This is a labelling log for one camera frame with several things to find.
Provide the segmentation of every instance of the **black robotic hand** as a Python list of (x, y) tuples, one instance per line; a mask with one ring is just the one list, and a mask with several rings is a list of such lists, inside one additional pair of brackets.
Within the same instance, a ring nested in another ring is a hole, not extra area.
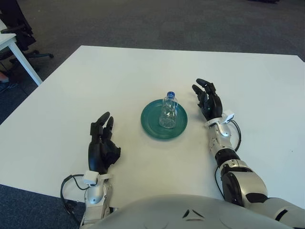
[(88, 150), (89, 169), (99, 174), (106, 174), (109, 166), (121, 155), (121, 148), (116, 147), (111, 141), (113, 117), (109, 116), (110, 113), (106, 112), (95, 123), (91, 123), (90, 128), (92, 139)]
[(222, 117), (223, 106), (220, 98), (216, 94), (216, 89), (213, 83), (209, 83), (203, 79), (197, 79), (196, 82), (204, 88), (205, 91), (201, 90), (197, 85), (193, 84), (192, 88), (197, 94), (199, 104), (205, 119), (207, 121)]

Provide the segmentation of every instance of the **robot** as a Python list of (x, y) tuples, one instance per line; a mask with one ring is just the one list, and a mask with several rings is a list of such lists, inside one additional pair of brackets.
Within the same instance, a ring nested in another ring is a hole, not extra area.
[(165, 195), (139, 200), (111, 213), (111, 175), (107, 171), (120, 157), (121, 149), (111, 141), (113, 118), (107, 112), (91, 124), (90, 171), (83, 176), (88, 187), (81, 229), (305, 229), (305, 210), (283, 199), (269, 198), (263, 180), (237, 155), (240, 141), (234, 149), (228, 127), (229, 122), (234, 123), (234, 113), (223, 112), (213, 83), (202, 79), (196, 82), (204, 88), (192, 86), (206, 119), (209, 148), (221, 174), (225, 201)]

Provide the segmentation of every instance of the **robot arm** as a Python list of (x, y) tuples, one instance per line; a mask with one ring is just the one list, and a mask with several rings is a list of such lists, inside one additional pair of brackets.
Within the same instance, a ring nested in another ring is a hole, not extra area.
[(94, 223), (110, 214), (110, 198), (112, 186), (109, 182), (108, 168), (121, 155), (121, 148), (117, 148), (111, 141), (113, 117), (110, 113), (103, 114), (95, 123), (91, 123), (92, 136), (88, 150), (89, 171), (83, 176), (83, 182), (89, 186), (85, 193), (86, 210), (81, 221), (81, 229), (91, 227)]
[(198, 96), (199, 104), (209, 132), (209, 148), (217, 162), (223, 183), (224, 199), (227, 202), (248, 208), (256, 213), (273, 218), (290, 227), (305, 228), (305, 211), (285, 200), (268, 198), (263, 180), (237, 155), (230, 138), (228, 123), (234, 114), (222, 114), (222, 104), (212, 83), (202, 79), (192, 88)]

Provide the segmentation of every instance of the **table leg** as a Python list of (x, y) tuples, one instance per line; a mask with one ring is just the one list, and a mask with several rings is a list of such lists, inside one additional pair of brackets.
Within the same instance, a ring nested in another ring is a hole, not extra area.
[(13, 54), (16, 56), (18, 61), (22, 64), (24, 69), (28, 72), (28, 74), (32, 77), (34, 82), (39, 86), (42, 83), (41, 78), (37, 75), (33, 67), (30, 65), (28, 60), (24, 57), (18, 46), (15, 44), (15, 42), (11, 42), (9, 44), (10, 50), (13, 52)]

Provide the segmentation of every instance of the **empty bottle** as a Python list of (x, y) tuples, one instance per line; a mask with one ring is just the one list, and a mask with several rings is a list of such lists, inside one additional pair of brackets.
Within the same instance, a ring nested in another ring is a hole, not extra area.
[(178, 101), (174, 92), (168, 92), (163, 99), (159, 124), (165, 128), (174, 128), (176, 126), (176, 118), (178, 112)]

